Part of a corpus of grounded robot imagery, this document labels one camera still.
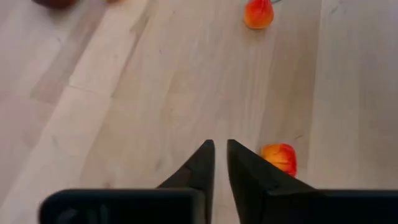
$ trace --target wood grain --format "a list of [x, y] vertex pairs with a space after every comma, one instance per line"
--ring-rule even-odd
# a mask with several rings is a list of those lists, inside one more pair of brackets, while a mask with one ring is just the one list
[[214, 223], [238, 223], [229, 138], [293, 145], [315, 187], [397, 188], [398, 2], [283, 0], [266, 30], [245, 4], [0, 2], [0, 223], [64, 188], [156, 187], [205, 139]]

